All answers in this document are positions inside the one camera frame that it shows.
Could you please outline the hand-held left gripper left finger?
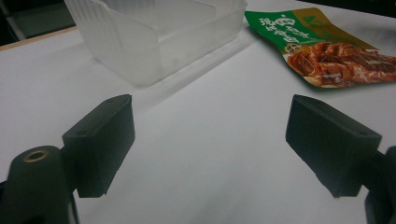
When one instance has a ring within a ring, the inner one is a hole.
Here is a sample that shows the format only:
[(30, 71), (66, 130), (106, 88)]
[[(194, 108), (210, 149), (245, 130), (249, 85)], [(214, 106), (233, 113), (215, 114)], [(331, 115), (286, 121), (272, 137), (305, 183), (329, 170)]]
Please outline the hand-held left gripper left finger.
[(107, 193), (135, 139), (132, 96), (103, 101), (63, 135), (69, 188), (81, 198)]

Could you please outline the green snack packet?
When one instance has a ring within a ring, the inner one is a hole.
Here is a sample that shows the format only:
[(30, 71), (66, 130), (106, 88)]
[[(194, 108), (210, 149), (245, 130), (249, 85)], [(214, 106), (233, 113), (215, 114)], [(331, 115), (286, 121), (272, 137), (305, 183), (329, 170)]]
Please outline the green snack packet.
[(320, 88), (396, 82), (396, 57), (333, 25), (317, 8), (247, 11), (251, 29), (272, 42), (288, 66)]

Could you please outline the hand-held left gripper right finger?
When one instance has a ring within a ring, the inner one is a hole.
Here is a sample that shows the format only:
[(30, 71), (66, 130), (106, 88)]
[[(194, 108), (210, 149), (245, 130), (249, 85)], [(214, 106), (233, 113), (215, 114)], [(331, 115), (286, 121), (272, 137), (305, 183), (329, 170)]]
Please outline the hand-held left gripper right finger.
[(335, 198), (381, 194), (381, 135), (324, 102), (294, 95), (286, 141)]

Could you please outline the translucent plastic storage box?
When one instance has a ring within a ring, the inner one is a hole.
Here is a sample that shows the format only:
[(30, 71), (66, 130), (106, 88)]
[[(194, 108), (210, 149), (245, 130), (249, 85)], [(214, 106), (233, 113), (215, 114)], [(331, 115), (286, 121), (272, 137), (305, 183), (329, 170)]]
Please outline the translucent plastic storage box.
[(149, 86), (238, 37), (246, 0), (64, 0), (92, 56)]

